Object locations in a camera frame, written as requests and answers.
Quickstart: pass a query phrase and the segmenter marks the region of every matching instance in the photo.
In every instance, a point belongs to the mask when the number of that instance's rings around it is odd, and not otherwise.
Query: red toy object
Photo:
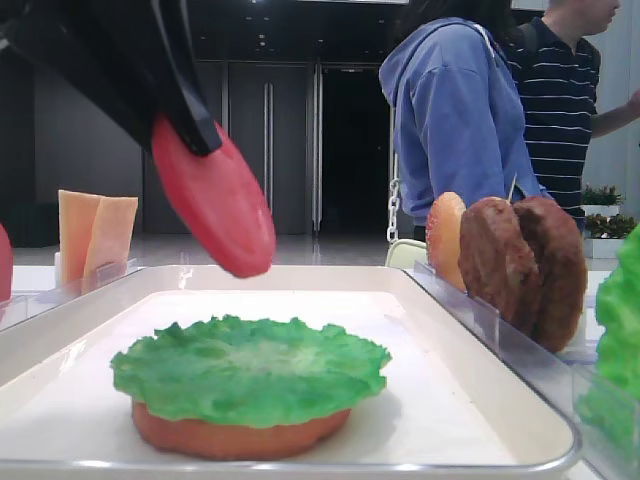
[[[0,224],[0,320],[4,315],[2,302],[11,298],[11,280],[13,279],[13,252],[7,232]]]
[[[219,265],[239,278],[271,267],[276,235],[271,211],[251,169],[216,124],[222,147],[192,153],[163,116],[153,129],[153,157],[174,210]]]

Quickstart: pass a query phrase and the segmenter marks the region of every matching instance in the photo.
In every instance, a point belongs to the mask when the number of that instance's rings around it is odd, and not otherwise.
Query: white planter
[[[620,213],[620,205],[582,205],[585,215],[614,217]]]
[[[622,238],[585,238],[585,255],[587,258],[616,258],[623,242]]]

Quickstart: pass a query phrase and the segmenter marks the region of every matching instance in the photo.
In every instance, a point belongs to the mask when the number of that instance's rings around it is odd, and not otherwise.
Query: black striped polo shirt
[[[597,113],[595,48],[583,39],[574,55],[540,18],[531,24],[537,54],[519,42],[507,50],[525,112],[527,148],[540,184],[582,224],[582,172]]]

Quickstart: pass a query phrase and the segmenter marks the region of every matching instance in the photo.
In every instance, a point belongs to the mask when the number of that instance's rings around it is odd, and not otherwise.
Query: serving tray
[[[281,462],[159,453],[134,429],[109,361],[154,328],[225,313],[370,338],[393,356],[387,389]],[[579,460],[574,423],[453,314],[384,267],[274,266],[248,280],[216,266],[138,270],[0,332],[0,478],[563,478]]]

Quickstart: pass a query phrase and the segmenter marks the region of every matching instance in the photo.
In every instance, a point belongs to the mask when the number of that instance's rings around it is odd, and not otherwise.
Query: dark hair
[[[511,0],[411,0],[392,29],[391,47],[398,46],[421,25],[447,17],[483,26],[502,45],[508,44],[515,26]]]

